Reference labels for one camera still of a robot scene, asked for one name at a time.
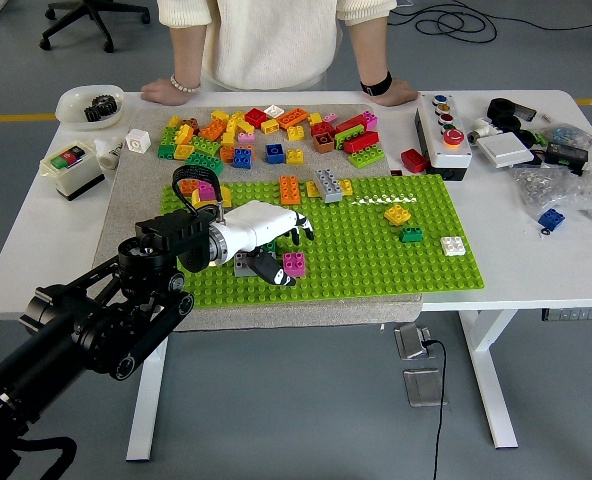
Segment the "person's right hand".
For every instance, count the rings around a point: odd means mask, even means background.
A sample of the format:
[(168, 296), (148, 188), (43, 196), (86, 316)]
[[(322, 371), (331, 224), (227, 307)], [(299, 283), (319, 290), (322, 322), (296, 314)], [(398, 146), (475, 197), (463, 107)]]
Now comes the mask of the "person's right hand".
[(158, 79), (141, 87), (142, 100), (165, 106), (184, 105), (196, 94), (197, 91), (183, 92), (177, 89), (169, 79)]

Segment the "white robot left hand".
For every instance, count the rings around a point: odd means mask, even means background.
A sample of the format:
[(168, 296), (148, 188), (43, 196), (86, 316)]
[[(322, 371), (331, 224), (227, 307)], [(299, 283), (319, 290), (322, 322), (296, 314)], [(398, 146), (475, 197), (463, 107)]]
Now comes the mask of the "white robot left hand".
[(210, 260), (215, 265), (222, 265), (243, 252), (251, 270), (267, 283), (295, 286), (296, 280), (270, 254), (261, 252), (260, 248), (286, 233), (290, 233), (293, 243), (298, 245), (300, 229), (304, 230), (309, 240), (314, 240), (313, 227), (305, 215), (282, 206), (252, 200), (210, 225)]

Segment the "person's left hand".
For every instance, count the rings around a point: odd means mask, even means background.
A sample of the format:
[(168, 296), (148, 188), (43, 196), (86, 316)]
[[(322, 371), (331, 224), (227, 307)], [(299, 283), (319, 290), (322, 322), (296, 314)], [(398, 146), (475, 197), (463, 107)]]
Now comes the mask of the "person's left hand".
[(415, 101), (418, 96), (419, 92), (406, 81), (394, 78), (389, 89), (382, 95), (372, 96), (371, 101), (380, 106), (394, 107)]

